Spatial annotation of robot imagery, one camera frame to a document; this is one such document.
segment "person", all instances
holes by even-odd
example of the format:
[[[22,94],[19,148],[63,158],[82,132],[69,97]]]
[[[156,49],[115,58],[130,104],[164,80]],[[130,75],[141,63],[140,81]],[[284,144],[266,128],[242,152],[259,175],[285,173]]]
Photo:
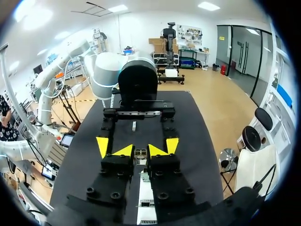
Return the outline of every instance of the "person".
[[[12,113],[4,97],[0,95],[0,140],[17,141],[19,132],[10,124]]]

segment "black work surface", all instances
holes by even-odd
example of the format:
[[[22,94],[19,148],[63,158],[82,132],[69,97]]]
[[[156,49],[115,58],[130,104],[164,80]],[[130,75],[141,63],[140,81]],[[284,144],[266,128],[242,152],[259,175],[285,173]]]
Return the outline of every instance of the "black work surface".
[[[180,135],[176,155],[181,159],[183,174],[195,189],[196,202],[209,201],[212,205],[221,202],[222,183],[213,144],[191,94],[185,91],[159,91],[157,99],[174,104],[174,126]],[[114,107],[118,106],[119,100],[120,95],[116,95]],[[54,208],[58,204],[64,204],[68,194],[86,199],[86,188],[93,183],[101,168],[96,136],[99,135],[102,120],[103,105],[101,101],[96,101],[76,133],[59,169],[50,200],[50,205]],[[136,132],[132,132],[131,121],[118,121],[113,152],[129,144],[134,144],[136,148],[146,148],[147,144],[153,144],[163,149],[159,117],[137,121]],[[124,218],[124,223],[127,224],[136,224],[137,221],[141,170],[143,166],[135,166]]]

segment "red container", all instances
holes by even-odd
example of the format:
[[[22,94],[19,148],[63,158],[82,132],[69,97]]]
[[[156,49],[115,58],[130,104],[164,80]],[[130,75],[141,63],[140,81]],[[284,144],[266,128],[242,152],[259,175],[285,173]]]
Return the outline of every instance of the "red container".
[[[227,66],[226,65],[222,65],[222,67],[221,67],[221,74],[222,75],[226,74],[226,69],[227,69]]]

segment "black chair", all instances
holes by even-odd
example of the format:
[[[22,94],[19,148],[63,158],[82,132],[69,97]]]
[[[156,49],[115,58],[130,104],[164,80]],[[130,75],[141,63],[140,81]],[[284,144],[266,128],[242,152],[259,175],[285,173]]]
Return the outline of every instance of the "black chair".
[[[255,117],[263,125],[263,127],[270,131],[273,127],[273,121],[270,115],[262,108],[257,108],[255,111]],[[261,147],[261,138],[259,133],[252,126],[246,126],[242,132],[243,141],[245,146],[251,151],[256,152]]]

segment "yellow triangle marker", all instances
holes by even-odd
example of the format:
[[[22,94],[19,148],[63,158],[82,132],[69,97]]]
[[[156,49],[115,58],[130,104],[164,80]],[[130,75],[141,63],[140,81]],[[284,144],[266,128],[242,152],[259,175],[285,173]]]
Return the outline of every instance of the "yellow triangle marker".
[[[106,137],[96,137],[96,140],[98,143],[100,155],[102,156],[102,158],[104,158],[107,154],[109,139]]]
[[[169,154],[174,154],[179,143],[179,138],[166,139],[167,151]]]
[[[158,149],[154,145],[149,145],[149,149],[150,149],[150,158],[152,158],[152,156],[156,156],[157,154],[168,155],[166,152],[163,152],[162,150]]]
[[[125,156],[131,156],[132,150],[133,150],[133,146],[134,145],[129,145],[129,146],[121,149],[120,151],[115,152],[112,155],[122,155],[122,154],[124,154]]]

